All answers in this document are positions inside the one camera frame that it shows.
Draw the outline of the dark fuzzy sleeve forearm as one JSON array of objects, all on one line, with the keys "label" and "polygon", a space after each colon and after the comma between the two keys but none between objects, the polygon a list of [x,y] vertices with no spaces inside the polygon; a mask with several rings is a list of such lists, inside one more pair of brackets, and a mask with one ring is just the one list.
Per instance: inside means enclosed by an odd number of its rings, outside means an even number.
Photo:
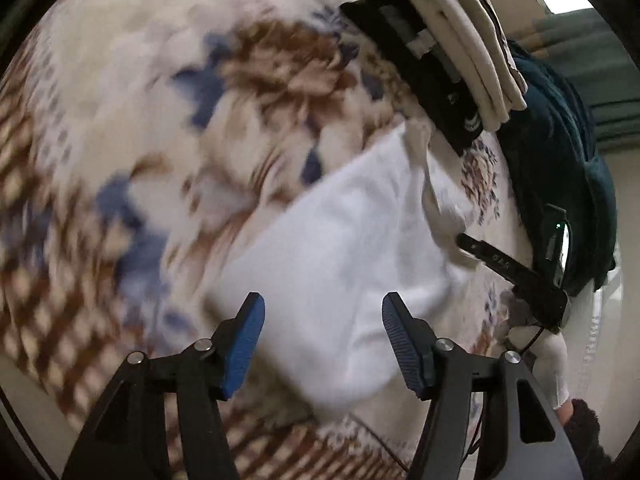
[{"label": "dark fuzzy sleeve forearm", "polygon": [[597,414],[582,399],[568,398],[555,410],[576,455],[582,478],[608,478],[612,458],[600,445],[600,424]]}]

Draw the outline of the white gloved right hand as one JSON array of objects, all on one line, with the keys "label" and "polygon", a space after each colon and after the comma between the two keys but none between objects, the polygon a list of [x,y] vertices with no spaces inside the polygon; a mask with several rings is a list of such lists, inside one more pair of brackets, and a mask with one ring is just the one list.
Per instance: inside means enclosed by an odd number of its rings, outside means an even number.
[{"label": "white gloved right hand", "polygon": [[570,398],[565,339],[561,334],[544,330],[533,343],[530,352],[535,357],[533,375],[550,406],[558,410]]}]

